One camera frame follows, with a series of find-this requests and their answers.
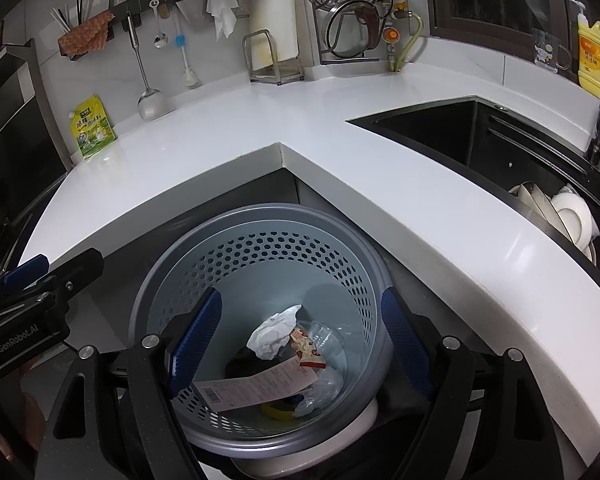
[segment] glass cup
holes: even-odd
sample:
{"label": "glass cup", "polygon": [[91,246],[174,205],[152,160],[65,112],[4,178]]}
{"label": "glass cup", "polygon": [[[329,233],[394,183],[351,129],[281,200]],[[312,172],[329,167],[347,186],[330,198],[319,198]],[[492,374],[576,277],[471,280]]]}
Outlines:
{"label": "glass cup", "polygon": [[[549,34],[539,28],[533,29],[534,32],[534,50],[536,55],[534,56],[534,63],[541,66],[553,73],[557,73],[558,69],[565,70],[571,66],[571,52],[560,44],[560,39],[556,38],[553,34]],[[569,61],[565,65],[558,63],[558,56],[560,55],[560,49],[563,49]]]}

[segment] yellow sauce packet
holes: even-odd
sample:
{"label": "yellow sauce packet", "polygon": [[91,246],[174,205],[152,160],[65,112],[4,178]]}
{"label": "yellow sauce packet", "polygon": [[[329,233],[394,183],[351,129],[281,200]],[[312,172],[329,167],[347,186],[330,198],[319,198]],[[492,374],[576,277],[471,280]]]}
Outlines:
{"label": "yellow sauce packet", "polygon": [[84,158],[89,158],[116,140],[104,106],[95,95],[76,108],[71,120],[71,131]]}

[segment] gray plastic wastebasket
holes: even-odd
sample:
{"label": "gray plastic wastebasket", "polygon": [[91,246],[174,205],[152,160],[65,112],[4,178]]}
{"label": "gray plastic wastebasket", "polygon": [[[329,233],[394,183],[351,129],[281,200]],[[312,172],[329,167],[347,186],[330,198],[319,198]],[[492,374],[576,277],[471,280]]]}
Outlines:
{"label": "gray plastic wastebasket", "polygon": [[295,204],[259,204],[196,227],[156,262],[136,297],[129,332],[136,343],[192,309],[208,286],[222,295],[222,319],[195,380],[224,378],[224,366],[267,317],[302,304],[299,321],[320,321],[344,343],[347,372],[324,410],[283,422],[259,406],[213,413],[195,389],[173,401],[182,429],[203,449],[270,458],[316,446],[348,426],[377,393],[393,354],[380,298],[391,285],[376,250],[350,225]]}

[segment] kitchen sink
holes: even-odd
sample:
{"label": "kitchen sink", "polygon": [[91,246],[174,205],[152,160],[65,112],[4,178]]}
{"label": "kitchen sink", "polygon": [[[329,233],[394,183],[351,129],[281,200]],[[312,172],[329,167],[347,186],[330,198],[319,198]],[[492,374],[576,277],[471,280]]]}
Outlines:
{"label": "kitchen sink", "polygon": [[516,113],[478,97],[415,105],[349,121],[436,160],[496,196],[550,236],[600,286],[594,266],[544,218],[508,191],[526,181],[549,197],[569,183],[600,228],[600,168],[576,147]]}

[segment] yellow hose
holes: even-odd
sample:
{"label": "yellow hose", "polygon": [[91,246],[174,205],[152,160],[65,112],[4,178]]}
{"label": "yellow hose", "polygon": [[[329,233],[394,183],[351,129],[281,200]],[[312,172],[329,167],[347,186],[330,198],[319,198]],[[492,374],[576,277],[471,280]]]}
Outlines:
{"label": "yellow hose", "polygon": [[408,41],[408,43],[404,46],[404,49],[401,51],[400,56],[398,56],[398,59],[396,59],[395,62],[389,66],[390,72],[400,72],[401,64],[404,61],[405,56],[411,50],[411,47],[416,42],[416,40],[422,35],[422,27],[423,27],[422,18],[420,16],[418,16],[415,12],[410,12],[410,14],[411,14],[411,17],[415,18],[416,21],[418,22],[418,28],[417,28],[415,34],[411,37],[411,39]]}

